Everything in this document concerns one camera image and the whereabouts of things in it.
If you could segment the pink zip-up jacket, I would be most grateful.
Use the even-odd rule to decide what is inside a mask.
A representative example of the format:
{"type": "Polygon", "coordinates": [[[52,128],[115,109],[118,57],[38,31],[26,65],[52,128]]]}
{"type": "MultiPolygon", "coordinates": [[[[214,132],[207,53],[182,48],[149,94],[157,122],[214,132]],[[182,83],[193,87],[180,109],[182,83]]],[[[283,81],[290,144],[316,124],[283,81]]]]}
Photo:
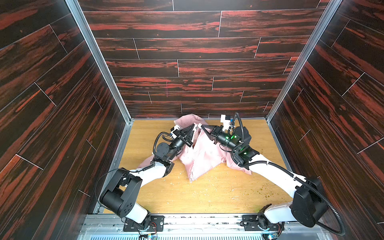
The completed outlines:
{"type": "MultiPolygon", "coordinates": [[[[193,140],[194,144],[191,147],[185,146],[182,152],[172,160],[174,163],[174,160],[179,159],[184,164],[190,182],[196,180],[221,163],[227,164],[231,169],[240,170],[249,175],[251,174],[250,170],[242,169],[235,164],[231,159],[229,148],[224,148],[221,144],[215,144],[209,140],[201,129],[201,125],[208,124],[201,117],[194,114],[184,115],[175,120],[174,123],[182,129],[191,124],[197,125],[193,140]]],[[[138,168],[147,166],[153,156],[154,154],[148,157],[138,168]]]]}

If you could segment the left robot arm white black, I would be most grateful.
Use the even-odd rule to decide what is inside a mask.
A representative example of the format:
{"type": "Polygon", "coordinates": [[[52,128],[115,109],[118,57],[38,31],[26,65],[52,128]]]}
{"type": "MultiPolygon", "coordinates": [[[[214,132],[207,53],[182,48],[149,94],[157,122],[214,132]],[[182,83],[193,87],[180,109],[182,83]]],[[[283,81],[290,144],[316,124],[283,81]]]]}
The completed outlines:
{"type": "Polygon", "coordinates": [[[137,203],[139,191],[142,186],[163,178],[172,171],[174,167],[172,160],[185,146],[193,145],[196,130],[196,124],[183,129],[176,125],[169,133],[159,133],[154,142],[154,156],[150,159],[150,163],[136,170],[116,169],[100,194],[100,204],[140,231],[149,228],[151,213],[137,203]]]}

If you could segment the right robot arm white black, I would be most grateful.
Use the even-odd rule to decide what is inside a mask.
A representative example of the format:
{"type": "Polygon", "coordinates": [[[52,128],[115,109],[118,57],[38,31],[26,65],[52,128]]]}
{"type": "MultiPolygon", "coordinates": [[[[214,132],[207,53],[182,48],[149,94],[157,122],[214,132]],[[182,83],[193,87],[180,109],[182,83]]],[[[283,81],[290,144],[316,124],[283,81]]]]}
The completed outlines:
{"type": "Polygon", "coordinates": [[[298,222],[308,228],[318,225],[334,235],[345,235],[342,217],[327,198],[321,181],[295,174],[268,160],[250,147],[251,136],[243,126],[235,128],[232,134],[225,132],[223,126],[201,125],[200,128],[211,141],[225,147],[236,166],[263,176],[292,198],[285,204],[266,205],[258,212],[256,222],[261,230],[279,226],[278,233],[281,233],[284,222],[298,222]]]}

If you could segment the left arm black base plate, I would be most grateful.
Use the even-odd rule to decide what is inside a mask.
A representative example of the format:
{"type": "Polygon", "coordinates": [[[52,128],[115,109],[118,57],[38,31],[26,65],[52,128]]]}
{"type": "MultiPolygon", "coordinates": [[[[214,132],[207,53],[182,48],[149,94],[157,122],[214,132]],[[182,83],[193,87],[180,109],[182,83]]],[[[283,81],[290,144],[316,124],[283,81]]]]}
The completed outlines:
{"type": "Polygon", "coordinates": [[[126,219],[123,232],[162,232],[164,229],[165,216],[151,215],[147,216],[141,223],[131,219],[126,219]]]}

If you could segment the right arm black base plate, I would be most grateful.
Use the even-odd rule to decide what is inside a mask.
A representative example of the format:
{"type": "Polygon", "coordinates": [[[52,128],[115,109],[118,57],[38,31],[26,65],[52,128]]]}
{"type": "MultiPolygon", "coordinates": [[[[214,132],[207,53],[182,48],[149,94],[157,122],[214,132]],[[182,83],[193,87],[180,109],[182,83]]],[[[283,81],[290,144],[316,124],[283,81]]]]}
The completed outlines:
{"type": "Polygon", "coordinates": [[[264,215],[242,215],[240,225],[245,231],[283,231],[284,224],[273,224],[264,215]]]}

